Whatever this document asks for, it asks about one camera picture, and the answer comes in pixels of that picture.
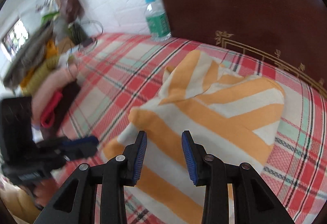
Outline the person left hand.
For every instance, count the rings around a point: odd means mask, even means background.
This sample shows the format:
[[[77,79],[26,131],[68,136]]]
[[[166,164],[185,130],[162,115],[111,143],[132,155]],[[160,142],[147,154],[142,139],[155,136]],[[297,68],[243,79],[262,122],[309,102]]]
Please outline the person left hand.
[[[36,184],[33,190],[35,203],[45,207],[58,190],[58,184],[54,179],[46,179]]]

